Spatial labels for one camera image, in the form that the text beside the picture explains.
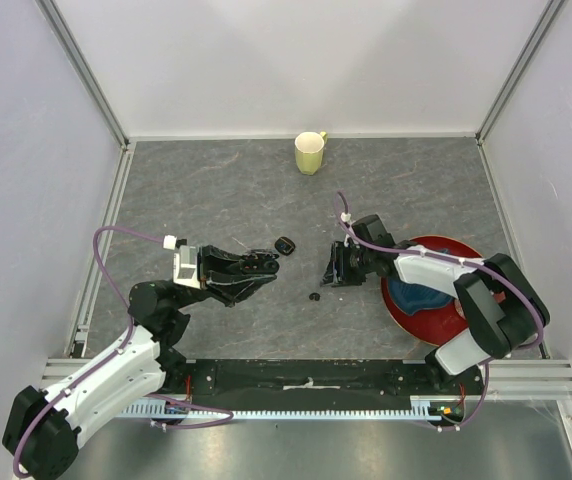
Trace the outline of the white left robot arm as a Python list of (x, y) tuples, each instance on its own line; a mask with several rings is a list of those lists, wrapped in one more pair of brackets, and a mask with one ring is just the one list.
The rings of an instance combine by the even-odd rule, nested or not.
[(85, 443), (136, 400), (185, 382), (175, 349), (190, 321), (183, 308), (214, 299), (232, 307), (275, 280), (278, 254), (237, 255), (212, 245), (176, 246), (168, 280), (135, 284), (126, 330), (85, 366), (46, 389), (27, 386), (14, 398), (2, 444), (19, 479), (56, 479)]

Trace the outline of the black case with gold line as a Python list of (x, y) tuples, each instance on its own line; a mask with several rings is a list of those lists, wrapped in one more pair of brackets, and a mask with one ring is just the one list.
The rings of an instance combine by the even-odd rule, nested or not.
[(296, 246), (291, 239), (281, 236), (274, 242), (274, 248), (280, 255), (290, 256), (295, 252)]

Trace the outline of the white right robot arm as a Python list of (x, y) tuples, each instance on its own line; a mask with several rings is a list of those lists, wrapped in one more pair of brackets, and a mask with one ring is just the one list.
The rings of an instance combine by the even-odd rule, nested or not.
[(447, 393), (470, 367), (543, 339), (550, 314), (511, 257), (467, 258), (413, 241), (396, 243), (376, 214), (357, 221), (348, 212), (337, 217), (346, 237), (331, 247), (324, 285), (359, 286), (375, 274), (459, 302), (467, 326), (429, 354), (423, 377), (431, 391)]

